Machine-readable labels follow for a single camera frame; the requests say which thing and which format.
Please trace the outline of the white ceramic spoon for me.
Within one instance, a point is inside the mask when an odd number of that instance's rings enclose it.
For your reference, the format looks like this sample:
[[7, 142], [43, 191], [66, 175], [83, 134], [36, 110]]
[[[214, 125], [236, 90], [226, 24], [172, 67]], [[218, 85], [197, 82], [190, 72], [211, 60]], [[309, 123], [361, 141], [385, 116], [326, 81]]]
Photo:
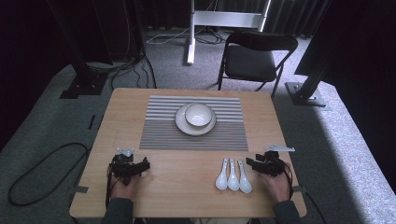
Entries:
[[248, 181], [248, 178], [247, 178], [247, 175], [245, 172], [244, 163], [242, 160], [238, 160], [237, 163], [238, 163], [239, 171], [240, 171], [239, 188], [244, 193], [250, 193], [252, 191], [252, 186], [251, 186], [250, 182]]
[[230, 190], [239, 190], [239, 181], [235, 173], [234, 159], [230, 159], [230, 173], [227, 181], [227, 186]]
[[228, 188], [227, 167], [228, 167], [228, 159], [224, 158], [220, 173], [215, 181], [215, 186], [219, 190], [225, 190]]

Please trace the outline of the dark curtain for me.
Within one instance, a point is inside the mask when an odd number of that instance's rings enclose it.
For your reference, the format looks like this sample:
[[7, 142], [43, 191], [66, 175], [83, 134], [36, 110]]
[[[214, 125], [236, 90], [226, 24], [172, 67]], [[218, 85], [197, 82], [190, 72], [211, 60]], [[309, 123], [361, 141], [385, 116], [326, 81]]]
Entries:
[[[188, 28], [191, 0], [139, 0], [150, 28]], [[196, 10], [262, 12], [266, 0], [194, 0]], [[312, 36], [332, 0], [271, 0], [264, 25], [266, 33]]]

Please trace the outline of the grey striped placemat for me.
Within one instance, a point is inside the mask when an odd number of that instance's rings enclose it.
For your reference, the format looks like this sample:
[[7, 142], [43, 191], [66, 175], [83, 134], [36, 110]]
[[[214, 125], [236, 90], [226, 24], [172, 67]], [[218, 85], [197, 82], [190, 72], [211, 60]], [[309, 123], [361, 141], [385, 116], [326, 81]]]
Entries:
[[[176, 126], [177, 110], [190, 103], [205, 104], [214, 110], [217, 122], [209, 133], [188, 135]], [[248, 141], [240, 99], [151, 95], [139, 148], [247, 151]]]

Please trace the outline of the white ceramic bowl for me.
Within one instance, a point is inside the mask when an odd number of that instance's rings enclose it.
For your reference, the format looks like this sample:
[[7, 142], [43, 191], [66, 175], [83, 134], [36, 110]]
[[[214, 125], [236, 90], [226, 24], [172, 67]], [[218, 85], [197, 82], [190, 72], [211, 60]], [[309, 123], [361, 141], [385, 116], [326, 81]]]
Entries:
[[204, 127], [213, 119], [212, 110], [204, 104], [193, 104], [186, 109], [185, 119], [192, 126]]

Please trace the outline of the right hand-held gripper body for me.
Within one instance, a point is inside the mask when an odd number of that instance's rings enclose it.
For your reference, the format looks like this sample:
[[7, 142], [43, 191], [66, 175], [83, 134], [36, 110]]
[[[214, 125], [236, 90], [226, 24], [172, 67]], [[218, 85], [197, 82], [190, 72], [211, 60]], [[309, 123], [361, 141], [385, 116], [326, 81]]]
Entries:
[[260, 163], [262, 174], [278, 176], [285, 171], [285, 162], [279, 158], [280, 152], [291, 151], [290, 147], [279, 146], [273, 144], [272, 146], [265, 147], [263, 154], [257, 154], [256, 160]]

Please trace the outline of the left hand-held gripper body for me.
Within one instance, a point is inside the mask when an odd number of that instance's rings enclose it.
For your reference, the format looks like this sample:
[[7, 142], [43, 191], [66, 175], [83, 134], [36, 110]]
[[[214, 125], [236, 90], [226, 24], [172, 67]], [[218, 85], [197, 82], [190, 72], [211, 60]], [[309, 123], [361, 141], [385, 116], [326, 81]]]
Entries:
[[140, 175], [144, 171], [144, 162], [134, 163], [134, 149], [117, 149], [116, 154], [108, 166], [108, 178], [115, 176], [122, 178], [127, 186], [133, 175]]

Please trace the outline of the person's right hand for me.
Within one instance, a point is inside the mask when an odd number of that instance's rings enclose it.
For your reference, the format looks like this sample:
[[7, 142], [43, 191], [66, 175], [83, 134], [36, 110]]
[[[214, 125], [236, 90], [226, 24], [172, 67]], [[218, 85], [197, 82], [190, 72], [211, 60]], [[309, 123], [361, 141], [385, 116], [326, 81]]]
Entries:
[[281, 203], [290, 199], [290, 184], [285, 174], [271, 176], [260, 174], [261, 179], [267, 187], [269, 196], [275, 203]]

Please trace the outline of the white round plate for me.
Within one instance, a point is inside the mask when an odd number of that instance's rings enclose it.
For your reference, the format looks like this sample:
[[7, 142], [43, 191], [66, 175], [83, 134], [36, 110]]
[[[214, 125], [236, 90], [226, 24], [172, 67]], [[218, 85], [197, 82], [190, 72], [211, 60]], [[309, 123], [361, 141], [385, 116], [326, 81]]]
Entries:
[[190, 125], [185, 119], [185, 111], [190, 105], [193, 105], [193, 103], [185, 104], [177, 110], [175, 114], [176, 126], [183, 133], [186, 133], [188, 135], [203, 135], [209, 133], [215, 127], [217, 122], [217, 118], [214, 110], [208, 106], [212, 110], [212, 115], [213, 115], [213, 119], [209, 122], [208, 125], [204, 127], [195, 127]]

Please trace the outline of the black stand with grey base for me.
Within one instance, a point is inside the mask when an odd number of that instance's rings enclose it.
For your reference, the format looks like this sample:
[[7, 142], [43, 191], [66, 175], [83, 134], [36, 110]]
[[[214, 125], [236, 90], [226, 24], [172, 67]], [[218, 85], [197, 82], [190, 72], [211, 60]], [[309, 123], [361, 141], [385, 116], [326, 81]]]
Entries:
[[325, 108], [326, 101], [318, 91], [318, 84], [326, 73], [326, 62], [321, 59], [314, 67], [313, 74], [309, 75], [304, 83], [286, 82], [290, 98], [295, 105], [317, 106]]

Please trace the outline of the white metal stand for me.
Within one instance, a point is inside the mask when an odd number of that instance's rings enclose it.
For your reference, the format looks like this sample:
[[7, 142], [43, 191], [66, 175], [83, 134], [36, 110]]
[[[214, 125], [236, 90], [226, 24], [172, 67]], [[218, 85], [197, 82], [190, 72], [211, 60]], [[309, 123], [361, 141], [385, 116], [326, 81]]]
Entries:
[[195, 0], [191, 0], [191, 21], [187, 65], [192, 65], [194, 63], [196, 26], [255, 28], [257, 31], [262, 32], [267, 21], [271, 3], [272, 0], [265, 0], [261, 13], [247, 13], [196, 10]]

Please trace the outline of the black folding chair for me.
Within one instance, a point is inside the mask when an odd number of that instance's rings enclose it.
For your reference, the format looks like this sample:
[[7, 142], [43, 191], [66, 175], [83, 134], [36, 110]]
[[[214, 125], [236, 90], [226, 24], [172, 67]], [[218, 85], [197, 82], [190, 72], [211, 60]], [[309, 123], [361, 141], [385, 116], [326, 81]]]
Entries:
[[283, 73], [285, 61], [298, 48], [298, 40], [290, 35], [243, 31], [230, 34], [221, 57], [216, 84], [221, 90], [224, 78], [260, 82], [259, 91], [275, 82], [271, 97]]

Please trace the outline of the person's left hand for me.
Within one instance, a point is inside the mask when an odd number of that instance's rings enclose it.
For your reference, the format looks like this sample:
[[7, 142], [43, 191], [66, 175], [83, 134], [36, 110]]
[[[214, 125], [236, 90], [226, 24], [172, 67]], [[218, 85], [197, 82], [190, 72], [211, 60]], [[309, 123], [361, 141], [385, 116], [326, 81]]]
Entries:
[[128, 185], [124, 185], [121, 180], [118, 180], [115, 176], [111, 177], [111, 193], [110, 199], [122, 198], [132, 201], [136, 193], [136, 185], [139, 181], [140, 176], [134, 175], [131, 177], [131, 181]]

